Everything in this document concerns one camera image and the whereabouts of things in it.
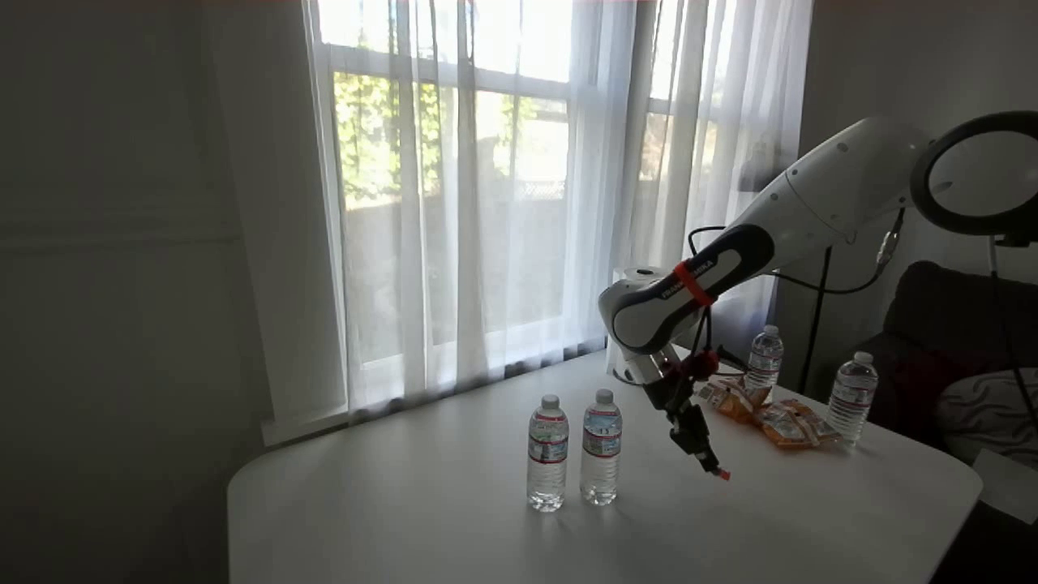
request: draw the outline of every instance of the cable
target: cable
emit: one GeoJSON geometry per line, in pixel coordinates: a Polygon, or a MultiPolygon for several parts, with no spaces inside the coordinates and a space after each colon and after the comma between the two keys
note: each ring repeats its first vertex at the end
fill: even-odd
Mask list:
{"type": "Polygon", "coordinates": [[[806,280],[796,280],[796,276],[784,276],[784,274],[773,274],[773,276],[783,280],[783,282],[812,288],[812,292],[825,292],[825,295],[855,295],[855,292],[875,285],[878,276],[887,274],[887,266],[888,266],[888,261],[895,255],[895,246],[900,246],[900,241],[901,241],[901,224],[904,224],[904,209],[900,209],[895,224],[887,229],[887,236],[881,236],[881,243],[878,243],[873,276],[870,276],[866,282],[859,282],[859,285],[826,288],[826,285],[815,285],[815,282],[806,282],[806,280]]]}
{"type": "Polygon", "coordinates": [[[819,295],[815,295],[812,334],[807,334],[807,349],[806,349],[800,384],[798,384],[798,388],[806,396],[807,396],[807,370],[812,370],[812,360],[815,360],[815,340],[819,340],[819,326],[821,326],[825,285],[831,280],[831,261],[833,261],[833,246],[825,250],[821,276],[819,276],[819,288],[815,288],[819,295]]]}
{"type": "Polygon", "coordinates": [[[726,229],[722,224],[704,224],[704,226],[695,226],[695,229],[689,229],[689,250],[690,250],[690,255],[697,255],[700,250],[695,246],[695,236],[697,235],[707,235],[707,229],[726,229]]]}
{"type": "Polygon", "coordinates": [[[1025,375],[1018,372],[1018,360],[1015,360],[1010,320],[1005,320],[1005,313],[1003,313],[1003,276],[998,276],[995,236],[990,236],[990,262],[992,262],[992,302],[995,302],[995,316],[998,316],[998,327],[1003,327],[1003,349],[1005,349],[1012,380],[1015,380],[1015,387],[1018,387],[1018,396],[1025,398],[1025,409],[1028,409],[1028,414],[1031,414],[1031,426],[1038,430],[1036,398],[1031,398],[1031,393],[1028,393],[1025,375]]]}

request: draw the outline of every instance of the water bottle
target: water bottle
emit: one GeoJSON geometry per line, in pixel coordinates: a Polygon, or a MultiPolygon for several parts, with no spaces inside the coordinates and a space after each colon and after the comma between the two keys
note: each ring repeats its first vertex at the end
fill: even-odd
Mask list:
{"type": "Polygon", "coordinates": [[[559,409],[559,396],[544,396],[528,418],[526,502],[536,514],[560,511],[568,434],[571,426],[559,409]]]}
{"type": "Polygon", "coordinates": [[[618,471],[619,471],[619,438],[622,414],[609,388],[599,388],[594,406],[584,411],[584,464],[582,464],[582,493],[594,505],[609,505],[618,500],[618,471]]]}
{"type": "Polygon", "coordinates": [[[826,422],[842,434],[847,446],[855,446],[862,422],[870,418],[878,372],[873,355],[855,349],[833,380],[826,401],[826,422]]]}
{"type": "Polygon", "coordinates": [[[784,355],[784,343],[778,338],[778,327],[766,326],[748,343],[747,375],[742,375],[742,396],[754,406],[762,406],[773,387],[778,384],[783,355],[784,355]]]}

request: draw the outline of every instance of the sheer white curtain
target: sheer white curtain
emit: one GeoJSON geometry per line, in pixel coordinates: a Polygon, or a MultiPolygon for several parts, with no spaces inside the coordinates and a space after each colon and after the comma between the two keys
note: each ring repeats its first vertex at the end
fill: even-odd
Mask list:
{"type": "Polygon", "coordinates": [[[681,261],[793,159],[807,14],[313,0],[344,409],[599,347],[618,266],[681,261]]]}
{"type": "Polygon", "coordinates": [[[318,0],[346,406],[599,343],[635,3],[318,0]]]}
{"type": "MultiPolygon", "coordinates": [[[[730,224],[798,157],[812,0],[660,0],[639,50],[651,73],[634,117],[619,266],[676,266],[689,235],[730,224]]],[[[747,355],[777,285],[715,304],[715,343],[747,355]]]]}

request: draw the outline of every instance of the robotic arm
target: robotic arm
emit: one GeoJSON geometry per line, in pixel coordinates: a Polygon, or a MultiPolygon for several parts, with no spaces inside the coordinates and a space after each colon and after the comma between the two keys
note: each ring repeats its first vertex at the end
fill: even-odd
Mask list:
{"type": "Polygon", "coordinates": [[[722,475],[700,409],[689,401],[690,372],[689,360],[678,360],[676,334],[726,288],[831,243],[852,243],[859,226],[904,203],[920,145],[924,136],[913,128],[859,119],[769,182],[707,250],[646,288],[614,282],[599,295],[614,349],[622,358],[614,372],[646,387],[651,406],[669,411],[672,438],[700,458],[704,471],[722,475]]]}

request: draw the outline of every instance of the food package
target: food package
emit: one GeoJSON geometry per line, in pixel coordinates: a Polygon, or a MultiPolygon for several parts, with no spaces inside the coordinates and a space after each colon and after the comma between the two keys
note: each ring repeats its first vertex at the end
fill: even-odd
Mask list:
{"type": "Polygon", "coordinates": [[[773,398],[754,406],[739,393],[742,375],[711,375],[700,387],[700,398],[742,426],[760,430],[783,451],[833,447],[840,434],[800,398],[773,398]]]}

